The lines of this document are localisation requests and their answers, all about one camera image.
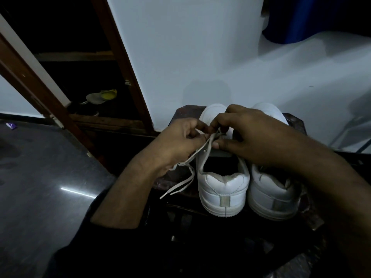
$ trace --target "shoelace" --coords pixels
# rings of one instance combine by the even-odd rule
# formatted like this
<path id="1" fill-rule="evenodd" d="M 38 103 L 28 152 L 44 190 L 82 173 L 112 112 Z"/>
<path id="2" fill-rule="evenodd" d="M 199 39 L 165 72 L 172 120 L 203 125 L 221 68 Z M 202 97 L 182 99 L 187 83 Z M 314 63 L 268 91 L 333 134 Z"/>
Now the shoelace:
<path id="1" fill-rule="evenodd" d="M 160 197 L 160 199 L 162 199 L 165 195 L 167 194 L 170 194 L 170 195 L 173 195 L 175 193 L 178 193 L 178 192 L 181 192 L 183 190 L 185 190 L 188 186 L 191 185 L 191 183 L 193 182 L 193 179 L 194 179 L 194 175 L 195 175 L 195 171 L 194 171 L 194 168 L 189 164 L 190 162 L 192 162 L 192 160 L 196 157 L 197 153 L 199 153 L 202 149 L 204 149 L 204 147 L 209 144 L 207 150 L 210 152 L 211 150 L 211 144 L 213 143 L 213 141 L 219 137 L 220 135 L 222 135 L 222 133 L 220 131 L 217 131 L 216 133 L 212 134 L 209 139 L 205 142 L 204 145 L 202 145 L 201 148 L 199 148 L 197 151 L 195 151 L 195 153 L 193 153 L 191 155 L 191 157 L 189 157 L 185 162 L 181 162 L 181 163 L 177 163 L 174 165 L 174 167 L 172 167 L 170 170 L 175 170 L 177 168 L 177 166 L 187 166 L 189 168 L 189 171 L 191 172 L 191 176 L 189 178 L 187 178 L 186 180 L 182 181 L 182 182 L 179 182 L 178 184 L 174 185 L 172 188 L 170 188 L 168 191 L 166 191 L 166 193 Z M 177 191 L 174 191 L 175 189 L 181 187 L 182 185 L 184 185 L 184 187 L 182 187 L 181 189 L 177 190 Z"/>

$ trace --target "gray floor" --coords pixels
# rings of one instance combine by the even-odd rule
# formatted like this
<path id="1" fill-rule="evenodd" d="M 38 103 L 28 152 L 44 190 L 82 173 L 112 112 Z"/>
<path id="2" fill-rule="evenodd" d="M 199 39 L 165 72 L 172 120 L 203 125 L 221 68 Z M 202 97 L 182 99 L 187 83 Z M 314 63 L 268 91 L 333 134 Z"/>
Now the gray floor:
<path id="1" fill-rule="evenodd" d="M 0 121 L 0 277 L 40 277 L 115 178 L 59 128 L 17 124 Z"/>

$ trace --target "hinge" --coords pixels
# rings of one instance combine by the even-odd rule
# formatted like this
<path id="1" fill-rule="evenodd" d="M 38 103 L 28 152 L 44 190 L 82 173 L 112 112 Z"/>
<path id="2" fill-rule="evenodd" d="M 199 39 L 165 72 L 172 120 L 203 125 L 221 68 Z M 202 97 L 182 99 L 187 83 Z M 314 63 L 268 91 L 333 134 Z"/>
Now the hinge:
<path id="1" fill-rule="evenodd" d="M 50 118 L 54 120 L 54 122 L 61 128 L 64 129 L 65 127 L 63 126 L 62 122 L 59 121 L 53 114 L 50 114 Z"/>

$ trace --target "hand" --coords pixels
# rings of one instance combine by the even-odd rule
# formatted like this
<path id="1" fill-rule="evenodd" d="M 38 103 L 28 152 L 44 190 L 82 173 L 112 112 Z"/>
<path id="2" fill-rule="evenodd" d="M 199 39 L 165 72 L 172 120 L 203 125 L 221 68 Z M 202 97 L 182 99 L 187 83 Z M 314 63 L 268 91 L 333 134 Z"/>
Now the hand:
<path id="1" fill-rule="evenodd" d="M 325 146 L 294 130 L 257 109 L 231 104 L 211 122 L 215 132 L 234 128 L 233 140 L 219 139 L 213 148 L 229 151 L 251 163 L 293 169 L 296 162 L 304 162 L 318 150 L 329 151 Z"/>
<path id="2" fill-rule="evenodd" d="M 158 177 L 163 176 L 175 164 L 186 161 L 210 137 L 200 135 L 196 129 L 207 132 L 209 127 L 196 118 L 177 119 L 139 155 L 150 158 L 159 170 Z"/>

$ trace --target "white sneaker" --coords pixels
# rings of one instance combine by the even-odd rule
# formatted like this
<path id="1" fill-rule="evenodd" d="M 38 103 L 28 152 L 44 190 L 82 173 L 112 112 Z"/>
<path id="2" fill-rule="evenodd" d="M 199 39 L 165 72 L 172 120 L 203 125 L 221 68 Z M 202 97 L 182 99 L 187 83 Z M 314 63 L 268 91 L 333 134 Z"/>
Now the white sneaker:
<path id="1" fill-rule="evenodd" d="M 216 115 L 225 112 L 226 109 L 224 105 L 212 104 L 202 112 L 200 120 L 210 125 Z M 223 137 L 231 139 L 232 133 L 233 129 L 230 128 Z M 245 205 L 250 173 L 242 158 L 211 148 L 213 140 L 219 135 L 219 133 L 211 135 L 207 148 L 196 156 L 198 193 L 202 205 L 209 213 L 230 217 L 237 215 Z M 209 157 L 214 157 L 214 164 L 218 165 L 214 168 L 211 165 L 210 169 L 207 169 Z"/>
<path id="2" fill-rule="evenodd" d="M 258 103 L 252 108 L 288 125 L 281 111 L 270 103 Z M 251 168 L 252 181 L 248 189 L 248 205 L 258 215 L 269 220 L 287 220 L 298 211 L 301 187 L 289 179 L 282 184 L 273 175 L 262 173 L 256 165 Z"/>

